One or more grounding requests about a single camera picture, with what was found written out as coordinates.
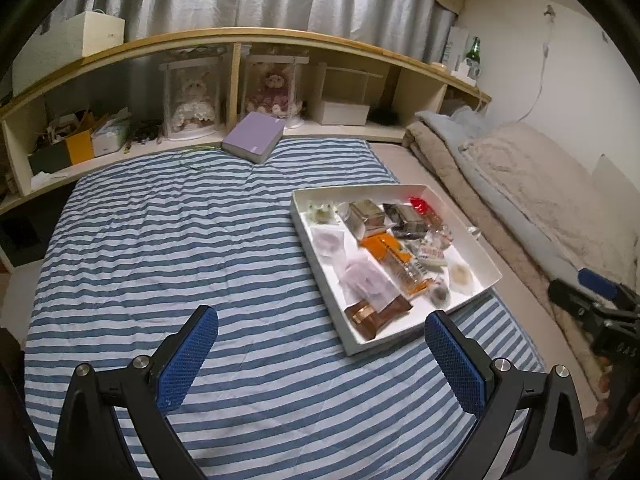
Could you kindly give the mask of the person's hand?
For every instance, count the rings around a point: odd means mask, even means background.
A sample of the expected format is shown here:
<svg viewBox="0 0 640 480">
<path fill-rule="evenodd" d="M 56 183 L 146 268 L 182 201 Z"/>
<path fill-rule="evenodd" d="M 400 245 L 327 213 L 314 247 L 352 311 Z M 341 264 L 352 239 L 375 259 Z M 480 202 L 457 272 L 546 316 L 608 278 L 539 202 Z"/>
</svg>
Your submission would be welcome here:
<svg viewBox="0 0 640 480">
<path fill-rule="evenodd" d="M 611 391 L 611 374 L 610 373 L 604 373 L 600 377 L 598 388 L 600 391 L 600 399 L 606 400 L 610 395 L 610 391 Z"/>
</svg>

